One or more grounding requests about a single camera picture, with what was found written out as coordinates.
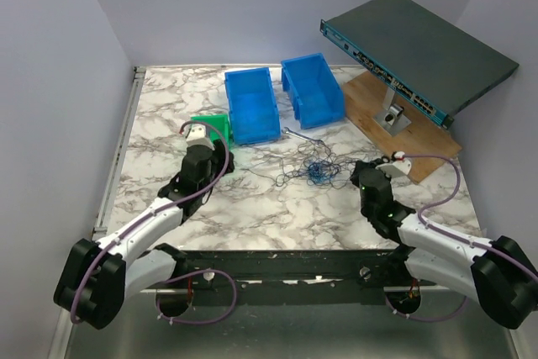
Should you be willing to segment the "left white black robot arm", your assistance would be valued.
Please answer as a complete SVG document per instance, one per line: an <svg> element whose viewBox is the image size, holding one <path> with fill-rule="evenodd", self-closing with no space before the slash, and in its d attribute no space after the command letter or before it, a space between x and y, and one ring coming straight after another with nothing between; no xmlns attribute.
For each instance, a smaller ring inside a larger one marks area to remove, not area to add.
<svg viewBox="0 0 538 359"><path fill-rule="evenodd" d="M81 239L71 248L54 303L74 325L101 330L130 296L158 283L180 286L187 275L184 254L157 241L195 215L217 181L233 170L234 155L223 141L189 146L181 170L142 214L111 235Z"/></svg>

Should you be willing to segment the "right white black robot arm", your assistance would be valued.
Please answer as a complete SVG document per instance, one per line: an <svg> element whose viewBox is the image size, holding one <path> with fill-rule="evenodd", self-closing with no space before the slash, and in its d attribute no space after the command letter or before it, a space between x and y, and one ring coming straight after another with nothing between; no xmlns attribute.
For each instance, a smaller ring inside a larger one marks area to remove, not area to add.
<svg viewBox="0 0 538 359"><path fill-rule="evenodd" d="M477 302L498 325L515 330L537 309L537 270L520 245L466 235L431 221L422 209L395 200L391 181L409 174L412 156L396 152L357 161L351 183L361 195L361 214L384 239L398 243L388 278L436 283Z"/></svg>

